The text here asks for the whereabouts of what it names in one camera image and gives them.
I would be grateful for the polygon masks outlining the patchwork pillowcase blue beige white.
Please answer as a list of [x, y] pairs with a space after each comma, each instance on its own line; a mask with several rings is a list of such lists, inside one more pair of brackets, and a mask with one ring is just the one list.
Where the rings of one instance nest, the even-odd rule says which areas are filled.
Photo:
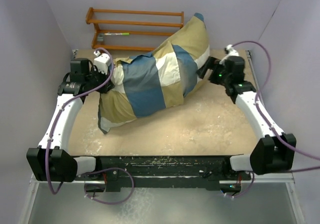
[[197, 71], [209, 55], [205, 19], [195, 13], [155, 50], [114, 59], [114, 87], [99, 98], [99, 129], [106, 134], [111, 128], [182, 105], [199, 88]]

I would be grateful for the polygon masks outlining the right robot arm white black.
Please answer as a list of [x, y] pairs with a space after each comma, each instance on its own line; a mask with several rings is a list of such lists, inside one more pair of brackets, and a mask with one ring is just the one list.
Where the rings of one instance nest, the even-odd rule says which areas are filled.
[[258, 175], [289, 171], [297, 140], [272, 120], [258, 99], [255, 87], [245, 81], [245, 60], [240, 56], [225, 60], [210, 56], [196, 73], [199, 78], [204, 78], [209, 69], [212, 73], [208, 80], [225, 88], [227, 96], [244, 113], [257, 137], [257, 144], [250, 154], [230, 157], [229, 163], [222, 168], [223, 176], [233, 180], [240, 171]]

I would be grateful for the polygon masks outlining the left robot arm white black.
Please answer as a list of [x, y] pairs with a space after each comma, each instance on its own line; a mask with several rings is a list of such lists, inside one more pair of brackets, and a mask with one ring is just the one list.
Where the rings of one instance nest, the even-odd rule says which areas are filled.
[[107, 93], [114, 85], [109, 55], [103, 53], [94, 61], [75, 58], [70, 71], [57, 90], [57, 103], [45, 135], [35, 148], [27, 151], [26, 158], [38, 181], [72, 182], [86, 174], [91, 180], [103, 175], [102, 166], [95, 157], [73, 157], [67, 149], [78, 112], [92, 92]]

